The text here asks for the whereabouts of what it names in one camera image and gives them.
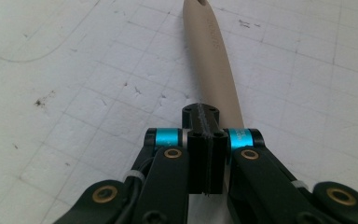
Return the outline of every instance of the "paper surface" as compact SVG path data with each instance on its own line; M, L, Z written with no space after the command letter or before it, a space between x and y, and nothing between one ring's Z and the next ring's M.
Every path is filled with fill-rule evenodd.
M358 190L358 1L210 1L245 126L310 189ZM200 101L182 1L0 1L0 224L51 223ZM191 197L188 223L224 223Z

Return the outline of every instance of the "white table surface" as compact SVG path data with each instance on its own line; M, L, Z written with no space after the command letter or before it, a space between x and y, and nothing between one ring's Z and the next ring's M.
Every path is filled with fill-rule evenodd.
M199 102L180 0L0 0L0 224L51 223ZM213 0L246 127L358 190L358 0ZM191 197L188 223L224 223Z

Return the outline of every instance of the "beige wooden handle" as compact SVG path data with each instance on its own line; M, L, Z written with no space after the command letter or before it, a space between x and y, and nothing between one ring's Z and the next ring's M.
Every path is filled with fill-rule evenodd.
M243 128L225 44L208 1L185 0L183 19L204 103L220 110L221 128Z

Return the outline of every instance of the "wooden handle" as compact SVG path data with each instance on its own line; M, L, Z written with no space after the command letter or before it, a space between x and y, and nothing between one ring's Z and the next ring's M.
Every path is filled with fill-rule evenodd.
M183 18L204 103L220 110L221 128L243 128L225 44L211 6L206 0L185 0Z

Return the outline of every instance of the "brass screw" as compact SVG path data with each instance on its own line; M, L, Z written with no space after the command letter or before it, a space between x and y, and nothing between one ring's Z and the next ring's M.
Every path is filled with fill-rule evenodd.
M248 160L254 161L258 159L258 153L251 150L251 149L245 149L241 152L241 155Z
M336 203L340 203L347 206L356 205L356 199L349 192L338 188L329 188L326 190L327 195Z
M96 203L109 203L117 196L117 188L115 186L106 185L94 191L92 200Z
M164 156L170 159L176 159L182 156L182 152L176 148L170 148L164 152Z

